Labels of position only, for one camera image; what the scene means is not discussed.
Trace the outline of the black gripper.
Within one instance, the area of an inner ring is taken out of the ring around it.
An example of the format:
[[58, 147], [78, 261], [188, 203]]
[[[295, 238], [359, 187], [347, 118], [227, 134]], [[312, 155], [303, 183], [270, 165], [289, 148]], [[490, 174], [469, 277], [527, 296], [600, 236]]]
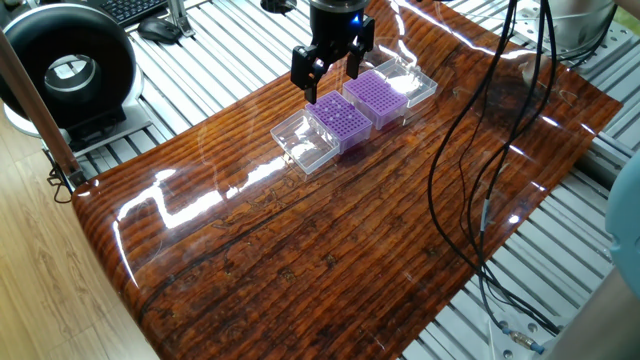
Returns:
[[304, 91], [307, 102], [315, 104], [317, 86], [327, 73], [329, 60], [340, 60], [348, 53], [346, 74], [356, 79], [364, 55], [373, 49], [375, 20], [363, 9], [330, 12], [310, 8], [312, 42], [292, 51], [291, 82]]

